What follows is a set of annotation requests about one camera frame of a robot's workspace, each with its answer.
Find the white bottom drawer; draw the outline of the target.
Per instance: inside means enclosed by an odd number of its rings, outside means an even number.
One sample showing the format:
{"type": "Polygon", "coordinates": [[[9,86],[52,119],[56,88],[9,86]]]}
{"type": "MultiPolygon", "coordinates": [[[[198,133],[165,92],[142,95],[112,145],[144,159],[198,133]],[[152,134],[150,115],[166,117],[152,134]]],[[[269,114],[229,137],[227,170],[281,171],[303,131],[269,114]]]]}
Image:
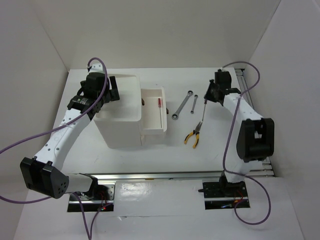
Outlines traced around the white bottom drawer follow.
{"type": "Polygon", "coordinates": [[[143,146],[145,144],[145,136],[141,135],[140,140],[141,140],[141,145],[143,146]]]}

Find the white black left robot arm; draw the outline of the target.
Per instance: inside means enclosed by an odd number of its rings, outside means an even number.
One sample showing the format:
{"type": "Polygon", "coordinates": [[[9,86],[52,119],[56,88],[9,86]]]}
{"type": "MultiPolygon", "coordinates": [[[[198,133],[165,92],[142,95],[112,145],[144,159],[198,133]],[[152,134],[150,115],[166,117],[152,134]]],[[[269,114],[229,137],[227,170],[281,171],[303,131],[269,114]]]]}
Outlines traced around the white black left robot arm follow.
{"type": "Polygon", "coordinates": [[[67,105],[59,130],[34,157],[21,161],[27,188],[55,199],[73,192],[94,199],[104,189],[96,177],[61,171],[81,132],[95,122],[110,149],[158,144],[166,135],[167,114],[163,88],[141,88],[137,75],[90,72],[67,105]]]}

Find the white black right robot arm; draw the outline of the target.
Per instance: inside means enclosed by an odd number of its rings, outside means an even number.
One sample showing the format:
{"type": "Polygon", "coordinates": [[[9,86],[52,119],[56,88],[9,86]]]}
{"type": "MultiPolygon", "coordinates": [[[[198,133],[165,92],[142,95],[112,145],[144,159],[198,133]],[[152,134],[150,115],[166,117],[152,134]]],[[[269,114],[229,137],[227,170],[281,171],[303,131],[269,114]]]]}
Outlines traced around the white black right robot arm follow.
{"type": "Polygon", "coordinates": [[[245,175],[274,153],[275,123],[257,113],[241,96],[237,88],[232,88],[232,77],[228,71],[219,69],[214,73],[212,93],[217,101],[232,113],[232,133],[227,138],[234,141],[231,151],[237,157],[223,160],[223,172],[219,178],[218,190],[223,196],[230,196],[244,186],[245,175]]]}

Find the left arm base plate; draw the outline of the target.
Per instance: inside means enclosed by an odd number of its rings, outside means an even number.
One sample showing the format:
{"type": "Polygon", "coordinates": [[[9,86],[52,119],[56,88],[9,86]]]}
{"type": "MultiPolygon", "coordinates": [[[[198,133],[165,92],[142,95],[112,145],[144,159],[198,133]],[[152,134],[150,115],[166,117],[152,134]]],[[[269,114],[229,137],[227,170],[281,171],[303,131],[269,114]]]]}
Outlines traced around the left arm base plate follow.
{"type": "Polygon", "coordinates": [[[83,184],[76,184],[71,182],[67,188],[67,193],[70,193],[67,212],[80,213],[81,207],[76,196],[76,193],[82,202],[84,212],[93,213],[102,207],[102,212],[114,211],[116,182],[113,180],[98,180],[97,185],[90,190],[90,186],[83,184]]]}

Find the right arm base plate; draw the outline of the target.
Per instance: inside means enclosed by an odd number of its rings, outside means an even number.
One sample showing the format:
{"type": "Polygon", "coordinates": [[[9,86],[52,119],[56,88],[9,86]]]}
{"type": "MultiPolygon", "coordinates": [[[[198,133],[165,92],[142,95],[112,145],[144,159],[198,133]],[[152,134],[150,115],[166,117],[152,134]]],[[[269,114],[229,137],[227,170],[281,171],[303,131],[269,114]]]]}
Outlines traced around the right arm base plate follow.
{"type": "Polygon", "coordinates": [[[224,187],[219,182],[203,182],[198,190],[203,194],[206,210],[250,208],[246,184],[242,181],[235,187],[224,187]]]}

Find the red handle long screwdriver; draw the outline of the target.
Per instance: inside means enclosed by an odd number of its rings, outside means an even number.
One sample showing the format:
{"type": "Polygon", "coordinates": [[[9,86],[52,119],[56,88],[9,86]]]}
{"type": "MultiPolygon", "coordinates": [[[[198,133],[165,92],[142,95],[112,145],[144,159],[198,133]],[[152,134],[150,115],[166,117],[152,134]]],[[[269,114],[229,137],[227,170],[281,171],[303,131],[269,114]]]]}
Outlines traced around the red handle long screwdriver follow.
{"type": "Polygon", "coordinates": [[[159,109],[159,119],[160,119],[160,128],[162,129],[162,100],[160,97],[157,99],[158,109],[159,109]]]}

